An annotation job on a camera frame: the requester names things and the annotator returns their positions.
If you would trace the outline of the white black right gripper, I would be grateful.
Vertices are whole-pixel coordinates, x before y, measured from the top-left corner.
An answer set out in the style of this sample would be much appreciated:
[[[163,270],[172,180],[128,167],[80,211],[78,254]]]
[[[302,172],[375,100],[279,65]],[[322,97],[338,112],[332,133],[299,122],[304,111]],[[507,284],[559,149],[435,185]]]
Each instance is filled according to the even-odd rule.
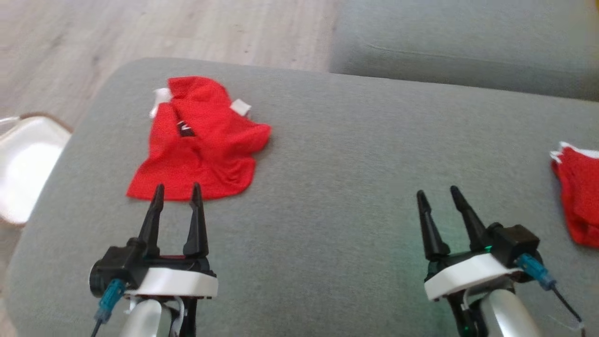
[[[470,240],[470,251],[485,251],[491,245],[487,228],[458,186],[451,186],[451,195],[456,209],[462,215],[464,226],[466,226]],[[432,208],[425,192],[418,190],[416,198],[426,260],[434,262],[449,256],[451,250],[449,245],[441,238],[433,220]],[[428,300],[436,301],[465,290],[481,292],[485,288],[500,284],[515,273],[515,267],[505,267],[492,254],[486,252],[443,269],[434,277],[425,281],[424,288]]]

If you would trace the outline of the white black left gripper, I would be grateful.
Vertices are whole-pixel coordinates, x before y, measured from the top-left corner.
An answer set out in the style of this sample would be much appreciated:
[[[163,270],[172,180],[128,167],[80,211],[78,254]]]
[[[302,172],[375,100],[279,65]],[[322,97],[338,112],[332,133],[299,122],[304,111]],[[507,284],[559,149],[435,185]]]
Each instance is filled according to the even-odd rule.
[[[163,210],[164,185],[156,186],[145,215],[139,239],[147,248],[158,247],[159,220]],[[189,203],[192,208],[184,256],[161,256],[148,260],[150,268],[140,286],[126,291],[127,296],[181,297],[211,299],[218,296],[219,281],[208,258],[208,238],[201,186],[195,182]]]

